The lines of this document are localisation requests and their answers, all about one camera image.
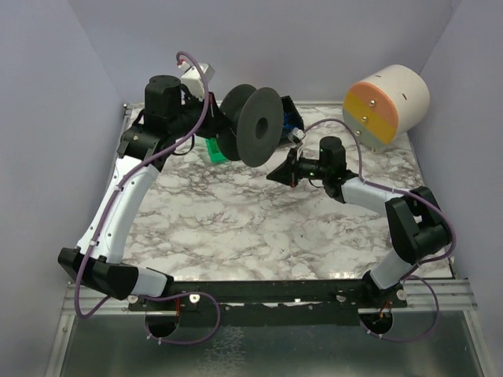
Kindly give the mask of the black spool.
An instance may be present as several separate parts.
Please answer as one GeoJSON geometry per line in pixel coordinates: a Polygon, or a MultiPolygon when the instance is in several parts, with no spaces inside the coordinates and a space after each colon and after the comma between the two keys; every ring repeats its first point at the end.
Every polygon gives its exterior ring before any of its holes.
{"type": "Polygon", "coordinates": [[[240,84],[224,97],[220,111],[230,121],[216,137],[220,152],[228,160],[242,161],[249,167],[267,162],[283,128],[283,106],[277,91],[240,84]]]}

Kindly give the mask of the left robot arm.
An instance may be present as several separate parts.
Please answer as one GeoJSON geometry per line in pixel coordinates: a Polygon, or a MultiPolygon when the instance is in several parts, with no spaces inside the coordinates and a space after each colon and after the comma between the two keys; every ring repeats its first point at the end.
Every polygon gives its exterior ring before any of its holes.
{"type": "Polygon", "coordinates": [[[201,76],[193,81],[157,75],[145,88],[145,107],[122,134],[105,196],[75,247],[57,261],[82,285],[107,296],[160,297],[172,276],[123,262],[125,243],[145,194],[174,150],[194,134],[212,137],[225,122],[201,76]]]}

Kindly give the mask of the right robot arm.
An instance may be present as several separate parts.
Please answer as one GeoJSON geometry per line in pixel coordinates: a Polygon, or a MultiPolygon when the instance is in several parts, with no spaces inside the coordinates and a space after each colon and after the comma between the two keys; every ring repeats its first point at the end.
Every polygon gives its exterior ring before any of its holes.
{"type": "Polygon", "coordinates": [[[429,188],[377,188],[347,168],[346,150],[338,137],[320,140],[317,159],[305,158],[298,148],[291,148],[285,161],[266,179],[292,188],[302,179],[319,180],[325,193],[335,201],[363,207],[387,219],[392,250],[362,277],[365,293],[370,297],[398,285],[421,260],[453,240],[429,188]]]}

